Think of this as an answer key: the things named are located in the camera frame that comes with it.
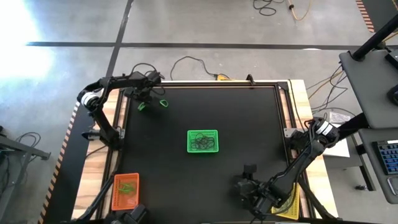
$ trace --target green plastic basket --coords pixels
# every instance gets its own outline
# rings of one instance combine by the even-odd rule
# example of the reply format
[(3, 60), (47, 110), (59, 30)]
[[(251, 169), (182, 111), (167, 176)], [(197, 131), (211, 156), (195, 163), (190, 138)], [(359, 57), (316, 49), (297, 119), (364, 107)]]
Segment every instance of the green plastic basket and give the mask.
[(217, 130), (189, 130), (187, 139), (189, 153), (218, 152)]

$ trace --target gray floor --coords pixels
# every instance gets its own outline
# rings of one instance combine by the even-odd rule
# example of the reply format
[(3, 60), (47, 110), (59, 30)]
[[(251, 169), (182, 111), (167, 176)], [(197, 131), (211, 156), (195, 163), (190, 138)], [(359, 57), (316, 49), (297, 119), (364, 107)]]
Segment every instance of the gray floor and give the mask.
[[(114, 42), (127, 1), (11, 2), (6, 11), (0, 10), (5, 15), (0, 17), (4, 30), (0, 40), (6, 43), (0, 52), (0, 124), (10, 138), (37, 131), (42, 135), (37, 147), (52, 152), (49, 161), (35, 160), (29, 166), (27, 182), (20, 187), (19, 198), (12, 205), (15, 213), (8, 216), (10, 222), (33, 223), (39, 217), (76, 95), (88, 83), (105, 76), (113, 48), (23, 45), (30, 41)], [(355, 0), (314, 1), (302, 22), (292, 19), (284, 3), (273, 4), (278, 11), (271, 17), (260, 16), (251, 4), (248, 0), (136, 0), (123, 42), (360, 45), (372, 35)], [(298, 14), (304, 12), (306, 4), (295, 3)], [(6, 8), (4, 3), (0, 5), (0, 9)], [(342, 52), (122, 48), (113, 75), (128, 73), (136, 63), (147, 62), (169, 79), (172, 64), (191, 55), (203, 59), (210, 72), (225, 73), (231, 78), (242, 79), (250, 73), (258, 80), (303, 79), (310, 86), (336, 70), (338, 54)], [(193, 60), (180, 62), (173, 76), (175, 80), (211, 79)], [(348, 80), (341, 84), (350, 87)], [(311, 98), (311, 106), (322, 104), (329, 89)], [(330, 106), (361, 112), (351, 89)], [(398, 207), (389, 205), (381, 190), (353, 190), (353, 186), (363, 184), (359, 169), (329, 169), (328, 173), (341, 218), (398, 223), (393, 218)]]

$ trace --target orange plastic basket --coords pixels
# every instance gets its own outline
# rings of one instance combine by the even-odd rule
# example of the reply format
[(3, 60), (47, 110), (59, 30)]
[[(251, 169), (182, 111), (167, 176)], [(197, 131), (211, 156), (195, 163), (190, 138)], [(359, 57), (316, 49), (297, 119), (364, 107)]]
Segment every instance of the orange plastic basket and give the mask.
[(112, 210), (130, 210), (138, 205), (139, 174), (117, 174), (114, 176)]

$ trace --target black table surface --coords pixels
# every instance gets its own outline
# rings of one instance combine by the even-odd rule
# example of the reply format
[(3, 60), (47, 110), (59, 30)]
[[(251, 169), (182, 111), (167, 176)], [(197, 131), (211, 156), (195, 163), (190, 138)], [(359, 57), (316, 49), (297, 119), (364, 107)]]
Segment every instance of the black table surface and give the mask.
[[(121, 172), (140, 175), (151, 223), (249, 222), (231, 196), (244, 164), (268, 180), (287, 166), (273, 88), (166, 88), (168, 108), (128, 111)], [(187, 131), (218, 130), (220, 151), (187, 152)], [(268, 220), (283, 218), (271, 216)]]
[(377, 158), (376, 149), (372, 147), (374, 141), (396, 140), (398, 139), (398, 129), (361, 129), (359, 130), (362, 144), (368, 154), (376, 177), (380, 183), (381, 189), (389, 203), (398, 203), (398, 196), (394, 195), (387, 182), (389, 177), (398, 175), (386, 175), (383, 171), (382, 165)]
[(384, 58), (387, 54), (385, 50), (373, 51), (362, 62), (352, 59), (349, 53), (340, 54), (359, 105), (373, 129), (398, 128), (398, 106), (387, 98), (387, 92), (398, 85), (398, 70)]

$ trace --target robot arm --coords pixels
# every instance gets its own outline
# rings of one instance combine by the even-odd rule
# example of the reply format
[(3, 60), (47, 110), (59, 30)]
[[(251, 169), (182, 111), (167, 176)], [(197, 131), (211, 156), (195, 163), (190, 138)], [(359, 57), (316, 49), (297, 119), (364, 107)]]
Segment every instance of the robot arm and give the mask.
[(295, 192), (293, 186), (298, 182), (300, 174), (325, 148), (333, 147), (337, 143), (338, 128), (322, 118), (314, 118), (308, 123), (308, 131), (301, 133), (296, 130), (289, 139), (290, 148), (298, 150), (299, 155), (285, 171), (279, 172), (267, 182), (262, 182), (253, 179), (256, 165), (245, 165), (243, 174), (238, 177), (234, 187), (239, 192), (243, 207), (257, 219), (263, 220), (267, 215), (271, 215), (269, 211), (272, 207), (280, 208), (289, 199), (290, 194)]
[[(154, 86), (160, 85), (162, 78), (164, 77), (156, 70), (149, 72), (148, 76), (140, 72), (132, 72), (127, 76), (123, 74), (120, 77), (100, 78), (97, 82), (86, 86), (77, 96), (77, 100), (89, 111), (100, 130), (99, 133), (83, 133), (83, 137), (89, 139), (90, 134), (97, 134), (104, 144), (119, 149), (121, 147), (120, 135), (103, 113), (103, 106), (109, 94), (114, 89), (127, 88), (131, 98), (150, 103), (152, 101), (150, 91)], [(96, 93), (100, 90), (103, 92), (101, 96), (98, 96)]]

